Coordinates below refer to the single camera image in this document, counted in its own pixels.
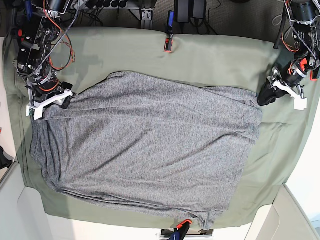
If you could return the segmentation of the grey heathered T-shirt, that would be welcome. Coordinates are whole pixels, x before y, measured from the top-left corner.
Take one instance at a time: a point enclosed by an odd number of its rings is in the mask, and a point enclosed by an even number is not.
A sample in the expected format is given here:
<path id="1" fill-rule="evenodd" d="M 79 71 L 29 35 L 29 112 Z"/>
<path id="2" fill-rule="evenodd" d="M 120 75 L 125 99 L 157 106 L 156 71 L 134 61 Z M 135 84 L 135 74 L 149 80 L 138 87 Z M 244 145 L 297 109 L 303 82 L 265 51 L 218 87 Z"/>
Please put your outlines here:
<path id="1" fill-rule="evenodd" d="M 261 121 L 249 90 L 117 72 L 32 121 L 30 154 L 57 193 L 209 229 L 229 208 Z"/>

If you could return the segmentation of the black power adapter right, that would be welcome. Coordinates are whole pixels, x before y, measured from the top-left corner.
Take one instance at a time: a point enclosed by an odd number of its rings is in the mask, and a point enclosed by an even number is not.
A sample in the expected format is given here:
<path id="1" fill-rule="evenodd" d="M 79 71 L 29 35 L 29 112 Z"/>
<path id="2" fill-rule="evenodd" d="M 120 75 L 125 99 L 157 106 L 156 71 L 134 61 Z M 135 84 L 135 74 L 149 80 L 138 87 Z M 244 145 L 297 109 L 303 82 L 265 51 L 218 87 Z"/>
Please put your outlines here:
<path id="1" fill-rule="evenodd" d="M 206 0 L 193 0 L 191 3 L 191 17 L 195 19 L 204 19 L 206 7 Z"/>

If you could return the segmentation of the aluminium frame bracket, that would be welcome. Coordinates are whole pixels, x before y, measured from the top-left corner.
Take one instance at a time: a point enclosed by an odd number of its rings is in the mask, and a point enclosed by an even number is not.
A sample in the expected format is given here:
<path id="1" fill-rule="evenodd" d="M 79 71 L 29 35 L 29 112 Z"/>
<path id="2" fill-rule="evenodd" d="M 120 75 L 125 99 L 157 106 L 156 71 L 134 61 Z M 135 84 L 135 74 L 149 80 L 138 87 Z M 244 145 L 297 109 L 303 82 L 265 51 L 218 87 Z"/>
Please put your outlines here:
<path id="1" fill-rule="evenodd" d="M 153 9 L 141 9 L 140 11 L 140 27 L 141 29 L 151 30 L 153 28 Z"/>

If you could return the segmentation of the right orange black clamp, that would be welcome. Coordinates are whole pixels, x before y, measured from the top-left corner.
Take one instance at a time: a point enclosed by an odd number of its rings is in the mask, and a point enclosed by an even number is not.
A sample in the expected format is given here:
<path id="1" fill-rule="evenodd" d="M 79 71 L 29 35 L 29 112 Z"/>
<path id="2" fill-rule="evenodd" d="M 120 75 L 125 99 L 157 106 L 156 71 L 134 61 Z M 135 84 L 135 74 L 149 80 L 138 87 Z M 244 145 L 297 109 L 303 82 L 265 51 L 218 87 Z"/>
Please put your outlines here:
<path id="1" fill-rule="evenodd" d="M 316 70 L 313 70 L 311 73 L 310 73 L 310 80 L 315 82 L 317 81 L 318 79 L 320 78 L 320 69 L 316 69 Z"/>

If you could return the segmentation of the black power adapter left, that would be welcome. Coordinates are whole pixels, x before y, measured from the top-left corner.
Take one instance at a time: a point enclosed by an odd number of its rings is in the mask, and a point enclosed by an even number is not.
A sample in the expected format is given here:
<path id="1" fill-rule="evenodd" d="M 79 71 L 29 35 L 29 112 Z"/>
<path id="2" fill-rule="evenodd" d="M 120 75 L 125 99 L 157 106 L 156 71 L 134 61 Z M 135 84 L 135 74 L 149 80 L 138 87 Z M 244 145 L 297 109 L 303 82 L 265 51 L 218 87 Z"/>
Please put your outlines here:
<path id="1" fill-rule="evenodd" d="M 176 0 L 174 2 L 175 21 L 178 23 L 189 22 L 189 0 Z"/>

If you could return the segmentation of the bottom orange black clamp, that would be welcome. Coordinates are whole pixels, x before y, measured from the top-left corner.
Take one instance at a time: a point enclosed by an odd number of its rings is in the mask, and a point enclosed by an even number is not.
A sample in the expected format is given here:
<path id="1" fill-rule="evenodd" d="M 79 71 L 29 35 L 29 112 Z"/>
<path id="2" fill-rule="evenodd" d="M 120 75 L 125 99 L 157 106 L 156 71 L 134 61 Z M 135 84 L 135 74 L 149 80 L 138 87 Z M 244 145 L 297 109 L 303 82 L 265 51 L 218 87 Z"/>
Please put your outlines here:
<path id="1" fill-rule="evenodd" d="M 186 219 L 179 223 L 170 235 L 169 240 L 184 240 L 192 223 L 193 222 L 190 219 Z"/>

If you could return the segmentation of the black power adapter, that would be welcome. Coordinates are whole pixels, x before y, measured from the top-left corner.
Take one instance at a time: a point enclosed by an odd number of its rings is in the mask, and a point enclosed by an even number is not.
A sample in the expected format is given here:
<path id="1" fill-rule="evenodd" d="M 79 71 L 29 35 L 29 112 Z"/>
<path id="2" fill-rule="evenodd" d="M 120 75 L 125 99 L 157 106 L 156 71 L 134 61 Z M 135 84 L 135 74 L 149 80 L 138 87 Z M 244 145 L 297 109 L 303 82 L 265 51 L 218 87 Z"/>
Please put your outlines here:
<path id="1" fill-rule="evenodd" d="M 195 19 L 204 19 L 206 7 L 206 0 L 193 0 L 191 3 L 191 17 Z"/>
<path id="2" fill-rule="evenodd" d="M 178 23 L 189 22 L 189 0 L 176 0 L 174 2 L 175 21 Z"/>

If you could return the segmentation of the white power strip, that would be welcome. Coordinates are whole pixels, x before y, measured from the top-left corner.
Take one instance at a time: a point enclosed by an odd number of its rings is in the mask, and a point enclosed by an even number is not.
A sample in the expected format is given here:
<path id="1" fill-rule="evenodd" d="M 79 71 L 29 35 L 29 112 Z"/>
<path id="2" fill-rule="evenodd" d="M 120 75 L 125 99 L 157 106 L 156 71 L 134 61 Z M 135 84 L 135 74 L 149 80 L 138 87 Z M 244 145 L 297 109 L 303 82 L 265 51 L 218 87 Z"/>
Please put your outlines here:
<path id="1" fill-rule="evenodd" d="M 85 3 L 86 3 L 85 0 L 80 0 L 79 5 L 78 5 L 78 0 L 71 0 L 68 5 L 68 9 L 69 10 L 77 10 L 77 9 L 82 10 L 84 8 Z"/>

